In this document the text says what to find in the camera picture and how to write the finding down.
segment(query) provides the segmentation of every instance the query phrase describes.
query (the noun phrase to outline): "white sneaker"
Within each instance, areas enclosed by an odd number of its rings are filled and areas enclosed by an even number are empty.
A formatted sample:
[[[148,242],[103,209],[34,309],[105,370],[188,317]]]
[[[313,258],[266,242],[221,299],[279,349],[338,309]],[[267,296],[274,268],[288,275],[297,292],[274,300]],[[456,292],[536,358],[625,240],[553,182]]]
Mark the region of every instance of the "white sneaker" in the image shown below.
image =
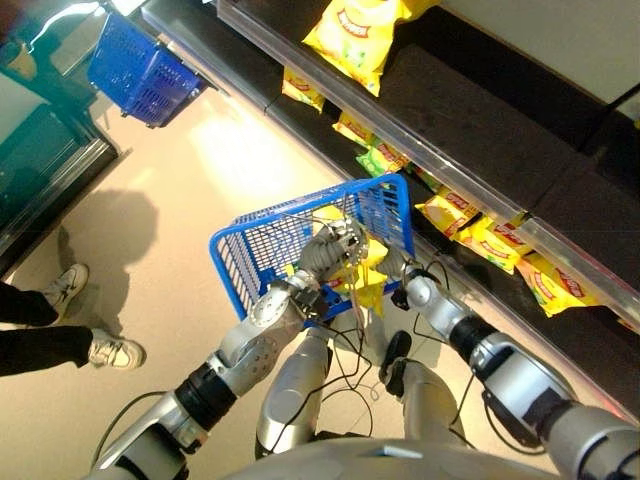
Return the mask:
[[[88,279],[89,268],[86,265],[76,263],[42,290],[49,305],[58,313],[57,320],[64,317],[69,303],[84,288]]]
[[[119,370],[133,370],[145,361],[145,351],[136,342],[115,338],[104,330],[92,328],[93,341],[89,347],[89,362],[96,367],[109,366]]]

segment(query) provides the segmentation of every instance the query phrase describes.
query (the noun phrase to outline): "yellow package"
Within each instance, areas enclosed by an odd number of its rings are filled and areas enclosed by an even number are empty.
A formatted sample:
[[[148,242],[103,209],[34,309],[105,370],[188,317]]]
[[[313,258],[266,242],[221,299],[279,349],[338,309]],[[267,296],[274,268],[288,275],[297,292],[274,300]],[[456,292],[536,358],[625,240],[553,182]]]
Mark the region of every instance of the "yellow package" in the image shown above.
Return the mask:
[[[409,163],[409,159],[388,143],[375,138],[368,152],[356,157],[372,177],[395,173]]]
[[[396,22],[418,18],[439,0],[333,0],[303,43],[375,96]]]
[[[569,307],[599,305],[598,300],[565,272],[539,253],[530,253],[516,264],[536,300],[551,317]]]
[[[333,205],[315,210],[314,219],[329,223],[343,218],[342,212]],[[314,222],[312,227],[315,235],[322,228],[322,224]],[[357,302],[365,308],[373,308],[377,315],[382,315],[382,296],[387,276],[376,272],[373,267],[380,263],[387,255],[388,249],[376,239],[368,236],[367,257],[361,259],[357,267],[345,265],[327,281],[327,285],[336,293],[349,295],[353,290]]]
[[[347,112],[340,114],[338,121],[333,124],[333,129],[363,147],[370,147],[375,140],[373,132]]]
[[[319,113],[322,113],[324,97],[304,77],[289,67],[284,67],[282,93],[294,100],[311,105]]]
[[[478,213],[476,207],[445,186],[427,202],[415,207],[448,238]]]
[[[485,216],[460,230],[455,238],[505,272],[513,274],[518,260],[532,250],[513,233],[515,229],[511,223],[500,225]]]

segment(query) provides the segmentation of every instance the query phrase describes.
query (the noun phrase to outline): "blue shopping basket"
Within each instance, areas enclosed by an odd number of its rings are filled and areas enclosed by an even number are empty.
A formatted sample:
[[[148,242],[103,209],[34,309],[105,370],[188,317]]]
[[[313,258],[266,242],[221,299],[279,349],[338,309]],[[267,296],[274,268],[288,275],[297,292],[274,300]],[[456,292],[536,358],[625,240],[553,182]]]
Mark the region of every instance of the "blue shopping basket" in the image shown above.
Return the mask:
[[[376,238],[414,256],[405,180],[397,174],[354,180],[295,200],[242,215],[211,237],[209,251],[240,320],[285,267],[298,262],[312,237],[315,210],[335,205],[356,218]],[[385,293],[398,282],[389,282]],[[325,286],[327,318],[351,308],[351,302]]]
[[[123,114],[150,127],[163,125],[200,87],[198,76],[166,47],[115,12],[104,24],[87,75]]]

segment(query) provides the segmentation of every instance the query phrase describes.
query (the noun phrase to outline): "person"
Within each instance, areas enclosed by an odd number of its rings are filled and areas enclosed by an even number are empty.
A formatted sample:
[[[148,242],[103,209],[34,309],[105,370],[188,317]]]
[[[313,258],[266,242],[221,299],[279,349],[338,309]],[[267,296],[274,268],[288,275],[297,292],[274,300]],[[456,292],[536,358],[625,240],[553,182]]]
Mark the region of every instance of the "person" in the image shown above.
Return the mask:
[[[131,370],[144,363],[144,349],[98,328],[55,326],[87,284],[89,269],[72,265],[42,291],[21,291],[0,282],[0,322],[27,325],[0,331],[0,376],[42,370],[71,361]]]

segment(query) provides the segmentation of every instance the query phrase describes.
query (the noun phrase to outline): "floor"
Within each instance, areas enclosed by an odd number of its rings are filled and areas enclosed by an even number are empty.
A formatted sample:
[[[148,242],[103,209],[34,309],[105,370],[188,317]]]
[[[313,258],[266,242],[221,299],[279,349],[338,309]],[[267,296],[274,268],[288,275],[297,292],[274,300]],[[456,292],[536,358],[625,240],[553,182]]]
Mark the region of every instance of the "floor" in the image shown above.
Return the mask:
[[[65,323],[109,328],[144,345],[148,358],[131,372],[65,364],[0,378],[4,478],[85,474],[120,408],[138,394],[177,386],[238,321],[209,257],[211,234],[239,214],[343,181],[240,97],[213,89],[162,129],[121,118],[105,99],[94,115],[123,156],[60,220],[12,282],[23,289],[42,288],[73,262],[87,263],[89,285],[70,306]],[[461,289],[460,294],[548,358],[530,332],[501,319],[474,292]],[[386,311],[387,335],[410,330],[412,315],[391,305]],[[413,355],[461,397],[469,372],[452,350],[420,340]],[[346,370],[355,367],[354,355],[341,351],[340,356]],[[333,363],[330,378],[338,374]],[[579,375],[569,378],[587,403],[598,401]],[[253,461],[256,418],[269,384],[267,379],[241,398],[215,427],[189,460],[191,478],[219,477]],[[371,387],[362,392],[372,404],[373,434],[401,436],[401,405],[377,383],[377,369],[364,384]],[[484,418],[480,393],[474,382],[462,410],[469,440],[482,450],[554,471],[546,457],[522,457],[500,444]],[[145,400],[134,407],[115,433],[150,404]],[[362,400],[343,393],[327,401],[319,428],[366,433],[368,422]]]

